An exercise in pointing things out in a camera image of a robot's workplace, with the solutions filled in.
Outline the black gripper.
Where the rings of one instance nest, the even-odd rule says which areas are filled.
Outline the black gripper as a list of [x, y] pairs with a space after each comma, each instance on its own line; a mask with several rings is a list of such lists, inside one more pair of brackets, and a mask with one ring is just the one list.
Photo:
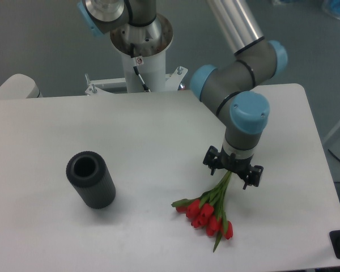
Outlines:
[[203, 159], [203, 164], [210, 169], [210, 175], [214, 175], [217, 169], [226, 169], [239, 176], [242, 176], [244, 181], [243, 189], [249, 186], [259, 187], [263, 166], [254, 165], [250, 163], [253, 159], [253, 155], [246, 159], [237, 159], [235, 154], [228, 155], [225, 152], [219, 152], [214, 146], [210, 146]]

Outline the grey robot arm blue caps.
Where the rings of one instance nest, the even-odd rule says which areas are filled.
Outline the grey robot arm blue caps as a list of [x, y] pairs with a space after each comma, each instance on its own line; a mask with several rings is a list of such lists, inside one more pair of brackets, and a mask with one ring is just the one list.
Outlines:
[[[109, 35], [122, 57], [129, 93], [178, 89], [165, 74], [165, 52], [173, 40], [170, 22], [155, 1], [79, 1], [78, 9], [95, 36]], [[190, 89], [226, 127], [222, 148], [210, 147], [204, 164], [237, 174], [245, 186], [258, 186], [263, 167], [252, 165], [267, 124], [270, 105], [253, 90], [285, 69], [288, 56], [277, 41], [265, 39], [245, 1], [208, 1], [235, 61], [225, 69], [200, 67]]]

